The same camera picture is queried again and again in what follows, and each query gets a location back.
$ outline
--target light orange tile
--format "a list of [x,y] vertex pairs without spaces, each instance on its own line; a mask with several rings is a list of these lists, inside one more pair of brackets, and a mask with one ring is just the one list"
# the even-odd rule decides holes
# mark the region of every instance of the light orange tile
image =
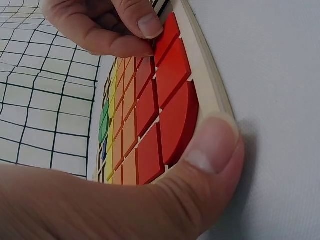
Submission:
[[123,156],[127,157],[137,143],[137,112],[133,109],[123,126]]
[[124,161],[123,134],[122,134],[122,131],[120,131],[120,133],[118,134],[118,137],[115,139],[113,144],[113,158],[112,158],[113,170],[116,171],[123,161]]
[[126,59],[127,67],[125,69],[124,75],[124,91],[126,91],[131,83],[132,79],[136,76],[137,67],[136,67],[136,58],[127,58]]
[[126,121],[130,112],[137,104],[136,96],[136,78],[133,78],[123,99],[123,120]]
[[137,149],[132,150],[122,165],[123,185],[137,185]]
[[112,176],[112,184],[113,185],[122,185],[123,184],[122,165],[114,172],[114,174]]

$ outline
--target skin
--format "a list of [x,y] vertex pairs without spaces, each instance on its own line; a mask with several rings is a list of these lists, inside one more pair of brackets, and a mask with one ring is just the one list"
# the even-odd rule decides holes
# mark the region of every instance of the skin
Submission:
[[[154,13],[148,0],[46,0],[43,13],[95,55],[152,54],[138,24]],[[154,28],[148,36],[159,33]],[[156,184],[108,185],[54,170],[1,165],[0,239],[195,240],[231,200],[244,157],[234,120],[215,115]]]
[[[138,26],[144,16],[156,16],[148,0],[46,0],[42,11],[62,34],[93,55],[154,54]],[[154,37],[163,30],[158,27]]]
[[[210,162],[219,173],[187,160],[195,145],[211,136],[205,132],[213,137],[209,146],[216,149],[216,158]],[[243,167],[244,143],[242,137],[235,141],[225,121],[210,118],[183,156],[156,184],[142,186],[108,185],[54,170],[3,165],[0,239],[195,240],[232,198]]]

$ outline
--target white surface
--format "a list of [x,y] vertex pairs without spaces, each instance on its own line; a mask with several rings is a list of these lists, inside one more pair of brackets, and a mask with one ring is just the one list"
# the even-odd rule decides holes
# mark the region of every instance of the white surface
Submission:
[[63,37],[39,7],[0,0],[0,164],[86,178],[99,57]]
[[190,3],[247,140],[237,194],[202,239],[320,239],[320,2]]

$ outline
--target orange tile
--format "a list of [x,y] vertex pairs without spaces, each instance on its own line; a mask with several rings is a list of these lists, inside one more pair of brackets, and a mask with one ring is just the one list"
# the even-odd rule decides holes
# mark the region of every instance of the orange tile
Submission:
[[132,79],[136,76],[137,67],[136,67],[136,58],[132,57],[129,60],[128,65],[125,69],[124,75],[124,91],[127,91]]
[[137,185],[138,151],[133,149],[122,165],[123,185]]
[[120,83],[120,80],[122,79],[124,73],[125,73],[125,62],[126,60],[123,59],[121,61],[121,63],[119,64],[119,68],[118,68],[118,71],[116,73],[116,87],[118,87],[119,83]]
[[129,62],[131,60],[132,57],[128,57],[125,59],[125,65],[124,65],[124,69],[127,69],[128,65],[129,65]]
[[119,133],[118,137],[115,139],[114,144],[113,144],[113,170],[117,170],[119,166],[122,164],[124,161],[124,157],[122,154],[122,148],[123,148],[123,134],[122,131]]
[[115,109],[117,110],[120,102],[124,99],[124,78],[121,79],[119,86],[116,89],[115,92]]
[[123,120],[126,121],[130,112],[137,104],[136,96],[136,78],[133,78],[127,91],[124,94],[123,100]]
[[124,125],[123,112],[124,107],[123,102],[121,102],[119,108],[117,109],[114,115],[113,139],[116,139],[118,137],[118,134]]
[[112,184],[114,185],[122,185],[123,184],[123,170],[122,166],[120,166],[117,171],[114,172],[112,176]]
[[137,112],[134,109],[123,126],[123,156],[127,157],[137,143]]

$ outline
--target finger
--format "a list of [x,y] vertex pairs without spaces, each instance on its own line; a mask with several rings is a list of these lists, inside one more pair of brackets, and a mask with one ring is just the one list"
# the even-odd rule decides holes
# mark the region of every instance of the finger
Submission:
[[[0,238],[26,236],[28,225],[56,239],[194,240],[227,206],[243,162],[235,122],[220,115],[204,121],[183,159],[157,184],[104,185],[54,171],[3,167]],[[10,227],[15,221],[20,225]]]
[[75,13],[52,20],[52,24],[77,45],[95,55],[112,55],[119,58],[152,56],[149,42],[136,36],[121,36],[102,29],[84,14]]
[[154,194],[183,223],[182,233],[198,237],[217,221],[240,180],[244,142],[235,121],[224,114],[205,120],[182,157]]
[[149,0],[111,0],[121,20],[136,36],[154,39],[164,30]]

